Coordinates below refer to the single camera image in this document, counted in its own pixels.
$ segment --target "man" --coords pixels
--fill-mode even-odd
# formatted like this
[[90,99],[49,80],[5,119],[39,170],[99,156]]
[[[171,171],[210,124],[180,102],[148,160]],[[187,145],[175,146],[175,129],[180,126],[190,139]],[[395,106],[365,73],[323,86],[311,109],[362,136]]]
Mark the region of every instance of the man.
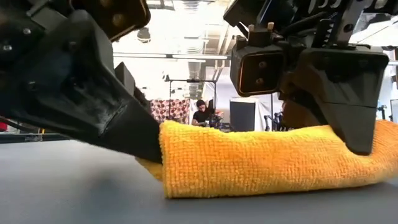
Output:
[[210,116],[214,113],[221,115],[221,111],[208,108],[203,100],[197,101],[198,111],[193,114],[192,125],[195,126],[206,126],[206,120],[210,119]]

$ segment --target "black shirt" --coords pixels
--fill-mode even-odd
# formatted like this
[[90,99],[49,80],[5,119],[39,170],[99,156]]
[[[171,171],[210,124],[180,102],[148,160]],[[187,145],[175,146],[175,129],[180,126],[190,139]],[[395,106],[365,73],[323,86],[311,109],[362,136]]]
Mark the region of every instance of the black shirt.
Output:
[[204,112],[196,111],[193,114],[193,119],[198,121],[199,123],[205,122],[208,118],[210,118],[211,114],[214,113],[214,110],[206,108]]

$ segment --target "microfiber towel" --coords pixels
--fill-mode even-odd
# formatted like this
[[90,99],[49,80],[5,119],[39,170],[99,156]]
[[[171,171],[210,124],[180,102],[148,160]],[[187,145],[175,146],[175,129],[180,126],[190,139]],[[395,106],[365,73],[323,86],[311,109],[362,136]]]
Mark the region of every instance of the microfiber towel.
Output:
[[398,175],[398,125],[376,121],[373,152],[359,156],[329,126],[222,133],[161,124],[163,165],[137,159],[167,198],[208,198],[340,189]]

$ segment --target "floral curtain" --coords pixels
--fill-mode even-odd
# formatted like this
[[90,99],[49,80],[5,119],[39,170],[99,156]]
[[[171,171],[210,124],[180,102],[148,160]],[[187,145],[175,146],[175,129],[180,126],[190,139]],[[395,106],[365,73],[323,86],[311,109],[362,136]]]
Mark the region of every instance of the floral curtain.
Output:
[[160,123],[164,122],[169,118],[169,112],[171,117],[182,124],[189,124],[189,107],[190,100],[151,100],[150,110],[152,116]]

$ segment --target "desk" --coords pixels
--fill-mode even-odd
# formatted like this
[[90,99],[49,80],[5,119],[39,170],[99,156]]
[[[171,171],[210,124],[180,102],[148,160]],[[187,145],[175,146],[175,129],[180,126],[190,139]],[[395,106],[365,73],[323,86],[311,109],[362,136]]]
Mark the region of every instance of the desk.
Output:
[[393,224],[398,180],[351,190],[165,200],[133,157],[76,141],[0,144],[0,223]]

